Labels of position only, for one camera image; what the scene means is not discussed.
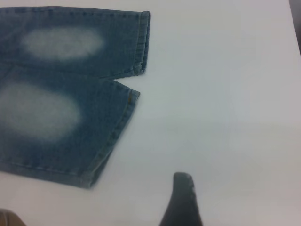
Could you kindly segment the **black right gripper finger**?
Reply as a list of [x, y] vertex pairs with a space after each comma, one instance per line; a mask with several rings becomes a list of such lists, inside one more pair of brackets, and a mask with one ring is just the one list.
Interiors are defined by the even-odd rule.
[[195, 186], [190, 174], [174, 173], [172, 194], [159, 225], [203, 226]]

